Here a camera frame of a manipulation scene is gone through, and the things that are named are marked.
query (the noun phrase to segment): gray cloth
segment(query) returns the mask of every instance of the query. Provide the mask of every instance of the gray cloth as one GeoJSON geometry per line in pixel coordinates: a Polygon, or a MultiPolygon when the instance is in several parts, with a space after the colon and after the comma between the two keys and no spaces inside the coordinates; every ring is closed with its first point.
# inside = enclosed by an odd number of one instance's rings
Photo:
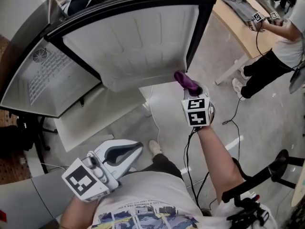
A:
{"type": "Polygon", "coordinates": [[[229,5],[234,12],[242,19],[246,24],[246,21],[252,19],[252,16],[257,12],[255,8],[248,3],[247,0],[222,0],[224,3],[229,5]]]}

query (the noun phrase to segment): white sneaker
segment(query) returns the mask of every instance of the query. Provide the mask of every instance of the white sneaker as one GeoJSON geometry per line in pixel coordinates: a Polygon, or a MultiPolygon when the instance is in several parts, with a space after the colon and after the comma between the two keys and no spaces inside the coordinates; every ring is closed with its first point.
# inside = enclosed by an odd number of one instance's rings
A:
{"type": "Polygon", "coordinates": [[[154,141],[154,140],[150,140],[148,142],[148,147],[149,147],[149,150],[152,152],[152,155],[155,157],[157,154],[161,154],[162,153],[162,150],[161,150],[161,147],[160,145],[154,141]]]}
{"type": "Polygon", "coordinates": [[[243,84],[241,84],[241,82],[239,80],[234,78],[232,80],[232,86],[233,86],[234,91],[236,91],[238,98],[241,98],[241,101],[244,101],[245,98],[240,93],[240,91],[242,90],[243,84]]]}
{"type": "Polygon", "coordinates": [[[238,70],[240,71],[240,74],[242,75],[242,77],[243,77],[245,80],[249,80],[249,79],[250,79],[250,76],[245,76],[245,75],[244,75],[244,67],[245,67],[245,65],[243,65],[242,67],[240,67],[238,70]]]}

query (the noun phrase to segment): wooden table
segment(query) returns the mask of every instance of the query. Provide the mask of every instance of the wooden table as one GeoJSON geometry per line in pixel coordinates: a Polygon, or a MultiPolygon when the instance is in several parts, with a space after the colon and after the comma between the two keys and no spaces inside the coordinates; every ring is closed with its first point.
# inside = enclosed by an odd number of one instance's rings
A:
{"type": "MultiPolygon", "coordinates": [[[[247,0],[252,7],[260,11],[265,17],[269,17],[268,12],[256,1],[247,0]]],[[[244,22],[237,16],[237,14],[223,1],[217,0],[213,7],[215,16],[226,26],[230,33],[236,38],[244,50],[244,56],[239,59],[230,69],[228,69],[222,76],[215,82],[221,83],[224,79],[233,74],[249,59],[253,59],[260,55],[256,48],[256,34],[257,32],[251,31],[244,22]]],[[[277,36],[269,31],[264,31],[258,35],[258,48],[262,53],[269,51],[275,44],[277,36]]]]}

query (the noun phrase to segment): white wall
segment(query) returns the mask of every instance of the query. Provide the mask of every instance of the white wall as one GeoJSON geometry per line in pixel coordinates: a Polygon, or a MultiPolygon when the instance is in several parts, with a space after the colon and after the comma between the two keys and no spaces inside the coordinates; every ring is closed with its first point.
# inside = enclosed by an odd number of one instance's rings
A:
{"type": "Polygon", "coordinates": [[[0,34],[11,40],[20,26],[45,0],[0,0],[0,34]]]}

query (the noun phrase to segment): printed shirt graphic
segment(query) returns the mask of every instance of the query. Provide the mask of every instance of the printed shirt graphic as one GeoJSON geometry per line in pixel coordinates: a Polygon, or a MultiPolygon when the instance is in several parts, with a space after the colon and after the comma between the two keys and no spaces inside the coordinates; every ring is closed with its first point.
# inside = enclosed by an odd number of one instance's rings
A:
{"type": "MultiPolygon", "coordinates": [[[[139,172],[129,174],[120,181],[122,187],[106,196],[98,205],[91,228],[228,229],[231,223],[226,217],[240,211],[231,200],[227,204],[221,203],[214,217],[203,217],[184,182],[166,173],[139,172]]],[[[265,228],[277,227],[270,223],[265,224],[265,228]]]]}

